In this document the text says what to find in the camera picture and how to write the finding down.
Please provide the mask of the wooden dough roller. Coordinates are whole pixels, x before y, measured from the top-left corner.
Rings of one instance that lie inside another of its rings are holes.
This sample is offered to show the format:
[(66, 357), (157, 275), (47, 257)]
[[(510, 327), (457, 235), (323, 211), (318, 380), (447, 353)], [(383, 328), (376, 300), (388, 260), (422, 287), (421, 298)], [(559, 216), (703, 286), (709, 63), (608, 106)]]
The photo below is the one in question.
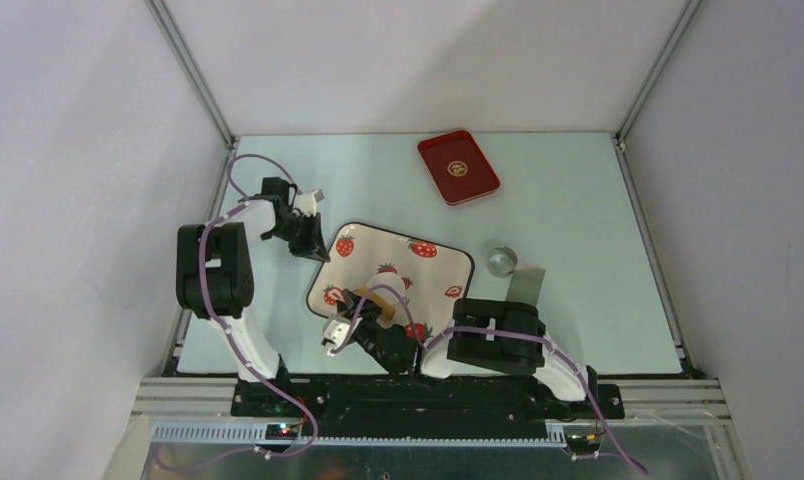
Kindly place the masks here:
[(372, 303), (375, 305), (376, 313), (376, 322), (380, 325), (387, 327), (392, 325), (395, 322), (395, 316), (397, 313), (397, 308), (395, 305), (390, 305), (381, 298), (376, 298), (372, 300)]

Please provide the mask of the strawberry print tray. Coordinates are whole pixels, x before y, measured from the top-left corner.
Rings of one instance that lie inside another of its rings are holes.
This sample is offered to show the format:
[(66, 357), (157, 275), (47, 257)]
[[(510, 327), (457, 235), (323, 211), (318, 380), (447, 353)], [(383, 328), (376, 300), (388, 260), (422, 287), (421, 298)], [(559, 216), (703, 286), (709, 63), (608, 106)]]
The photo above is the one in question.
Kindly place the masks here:
[(351, 222), (338, 230), (330, 261), (321, 265), (306, 303), (313, 314), (326, 317), (335, 311), (344, 290), (386, 284), (403, 297), (413, 319), (395, 296), (381, 289), (375, 294), (394, 309), (394, 316), (383, 319), (382, 325), (399, 324), (408, 336), (426, 342), (447, 326), (473, 273), (474, 261), (463, 250)]

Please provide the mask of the white dough piece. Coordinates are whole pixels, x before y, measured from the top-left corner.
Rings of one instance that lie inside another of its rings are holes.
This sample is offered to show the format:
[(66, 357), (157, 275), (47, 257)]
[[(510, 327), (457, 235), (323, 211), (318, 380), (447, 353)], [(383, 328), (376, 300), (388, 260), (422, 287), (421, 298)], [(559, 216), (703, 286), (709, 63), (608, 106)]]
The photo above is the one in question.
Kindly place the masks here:
[(393, 310), (403, 304), (406, 288), (397, 273), (377, 273), (367, 281), (365, 288), (367, 298), (383, 309)]

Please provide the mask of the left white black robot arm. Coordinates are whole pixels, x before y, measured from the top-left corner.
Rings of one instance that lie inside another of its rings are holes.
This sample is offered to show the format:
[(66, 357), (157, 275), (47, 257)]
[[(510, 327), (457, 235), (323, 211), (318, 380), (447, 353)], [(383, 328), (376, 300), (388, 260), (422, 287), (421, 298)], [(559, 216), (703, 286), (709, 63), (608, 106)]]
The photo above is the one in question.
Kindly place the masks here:
[(259, 194), (239, 200), (206, 224), (183, 225), (177, 232), (179, 305), (215, 329), (229, 347), (241, 380), (264, 381), (255, 402), (270, 416), (290, 411), (294, 390), (275, 378), (280, 355), (250, 308), (255, 283), (249, 242), (278, 238), (296, 258), (328, 262), (318, 210), (323, 198), (319, 189), (301, 192), (284, 178), (266, 177)]

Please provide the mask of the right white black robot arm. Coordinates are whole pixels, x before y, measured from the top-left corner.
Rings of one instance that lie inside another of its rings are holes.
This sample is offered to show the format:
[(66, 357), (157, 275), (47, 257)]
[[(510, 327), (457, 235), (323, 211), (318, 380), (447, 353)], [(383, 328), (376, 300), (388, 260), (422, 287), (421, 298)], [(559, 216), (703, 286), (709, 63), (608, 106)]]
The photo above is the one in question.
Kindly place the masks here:
[(595, 371), (573, 361), (547, 335), (531, 305), (460, 298), (449, 325), (429, 335), (416, 330), (408, 300), (389, 285), (344, 290), (335, 304), (323, 330), (329, 356), (356, 344), (391, 375), (447, 379), (465, 364), (530, 377), (574, 418), (588, 416), (600, 403)]

